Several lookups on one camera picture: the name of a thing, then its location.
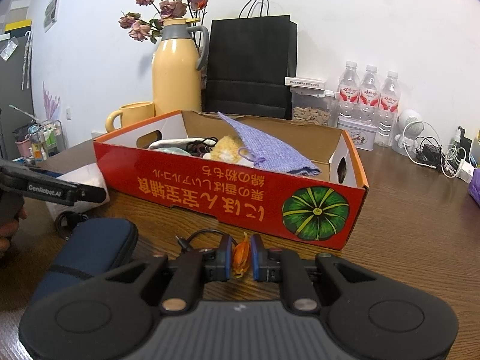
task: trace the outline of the red and white label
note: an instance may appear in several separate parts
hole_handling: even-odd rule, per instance
[[[398,97],[392,97],[388,95],[380,96],[380,109],[395,112],[398,108],[398,101]]]
[[[349,85],[340,85],[340,100],[356,103],[359,99],[359,89]]]
[[[360,104],[370,105],[372,107],[378,107],[378,102],[380,100],[380,92],[375,89],[366,89],[362,88],[360,91]]]

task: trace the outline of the picture frame on wall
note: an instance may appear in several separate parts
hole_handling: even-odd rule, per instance
[[[57,22],[59,0],[50,0],[45,9],[43,28],[47,32]]]

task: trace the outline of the green pumpkin illustration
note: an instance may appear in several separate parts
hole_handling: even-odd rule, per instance
[[[302,188],[283,203],[283,224],[300,239],[323,241],[343,229],[349,211],[346,199],[332,188]]]

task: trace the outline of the metal screw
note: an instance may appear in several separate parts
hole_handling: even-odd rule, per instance
[[[300,298],[294,301],[293,306],[298,311],[312,311],[315,310],[318,306],[315,300],[310,298]]]
[[[186,301],[180,298],[170,298],[162,302],[162,307],[167,311],[181,311],[186,306]]]

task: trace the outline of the finger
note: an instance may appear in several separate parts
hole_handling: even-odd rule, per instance
[[[18,221],[11,221],[0,226],[0,237],[12,237],[18,230]]]
[[[22,209],[18,213],[18,217],[20,219],[27,219],[27,211],[25,211],[25,207],[22,207]]]
[[[0,253],[8,250],[10,247],[10,241],[6,238],[0,238]]]

